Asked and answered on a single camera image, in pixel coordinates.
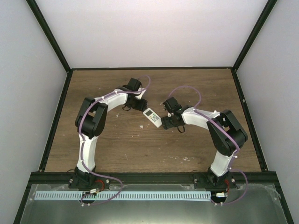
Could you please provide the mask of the white remote control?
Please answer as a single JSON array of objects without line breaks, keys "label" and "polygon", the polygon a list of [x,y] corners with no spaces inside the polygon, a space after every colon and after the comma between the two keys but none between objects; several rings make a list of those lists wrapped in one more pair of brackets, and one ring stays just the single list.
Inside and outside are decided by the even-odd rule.
[{"label": "white remote control", "polygon": [[147,108],[143,115],[157,128],[162,125],[160,116],[155,113],[151,108]]}]

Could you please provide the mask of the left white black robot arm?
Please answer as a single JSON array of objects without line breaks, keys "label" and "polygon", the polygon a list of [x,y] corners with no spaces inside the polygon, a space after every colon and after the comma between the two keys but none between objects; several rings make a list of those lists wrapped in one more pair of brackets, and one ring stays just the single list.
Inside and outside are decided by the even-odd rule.
[{"label": "left white black robot arm", "polygon": [[142,97],[149,88],[150,82],[149,79],[149,83],[144,87],[139,79],[131,78],[128,84],[117,87],[104,96],[84,99],[75,120],[80,146],[71,187],[89,189],[95,184],[96,145],[105,128],[108,112],[121,105],[129,109],[145,111],[147,100]]}]

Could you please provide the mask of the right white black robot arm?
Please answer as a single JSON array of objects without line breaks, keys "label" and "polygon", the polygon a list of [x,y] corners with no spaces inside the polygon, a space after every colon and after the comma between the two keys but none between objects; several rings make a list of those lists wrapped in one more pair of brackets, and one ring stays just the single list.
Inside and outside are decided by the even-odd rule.
[{"label": "right white black robot arm", "polygon": [[192,106],[183,107],[173,97],[163,102],[168,115],[161,118],[165,130],[193,125],[209,131],[216,154],[207,171],[208,184],[220,187],[231,168],[233,160],[248,140],[244,128],[230,110],[208,112]]}]

